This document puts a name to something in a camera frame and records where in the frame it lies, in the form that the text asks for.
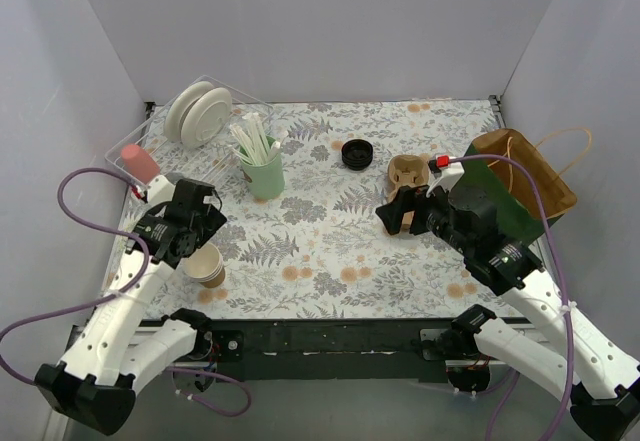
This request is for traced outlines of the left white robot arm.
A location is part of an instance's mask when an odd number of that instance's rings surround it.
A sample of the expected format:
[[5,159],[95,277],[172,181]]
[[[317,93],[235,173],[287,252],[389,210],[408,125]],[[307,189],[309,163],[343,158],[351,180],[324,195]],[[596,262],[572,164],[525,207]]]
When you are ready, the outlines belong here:
[[209,357],[208,318],[181,310],[150,338],[130,344],[159,289],[179,263],[225,224],[221,200],[207,183],[180,179],[168,201],[156,201],[133,229],[107,302],[100,304],[74,344],[55,364],[39,367],[34,383],[57,412],[104,435],[116,433],[137,395],[175,361]]

